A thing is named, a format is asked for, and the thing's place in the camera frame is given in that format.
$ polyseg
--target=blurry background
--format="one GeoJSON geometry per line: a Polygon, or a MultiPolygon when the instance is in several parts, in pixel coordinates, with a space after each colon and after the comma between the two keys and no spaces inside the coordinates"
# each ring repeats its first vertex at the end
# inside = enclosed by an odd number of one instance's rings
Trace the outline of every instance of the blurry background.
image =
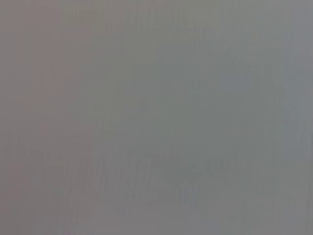
{"type": "Polygon", "coordinates": [[[1,1],[0,233],[312,234],[312,10],[1,1]]]}

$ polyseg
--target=gray wall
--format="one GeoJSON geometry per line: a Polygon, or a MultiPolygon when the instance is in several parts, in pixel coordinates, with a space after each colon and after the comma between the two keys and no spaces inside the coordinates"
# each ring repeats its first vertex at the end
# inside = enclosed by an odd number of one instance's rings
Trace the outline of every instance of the gray wall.
{"type": "Polygon", "coordinates": [[[0,233],[312,234],[312,11],[1,1],[0,233]]]}

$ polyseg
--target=gray surface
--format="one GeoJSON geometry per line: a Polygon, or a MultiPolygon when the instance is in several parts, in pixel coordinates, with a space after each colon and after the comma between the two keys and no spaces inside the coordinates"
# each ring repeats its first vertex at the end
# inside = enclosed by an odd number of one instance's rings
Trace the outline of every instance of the gray surface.
{"type": "Polygon", "coordinates": [[[0,234],[312,234],[312,10],[1,1],[0,234]]]}

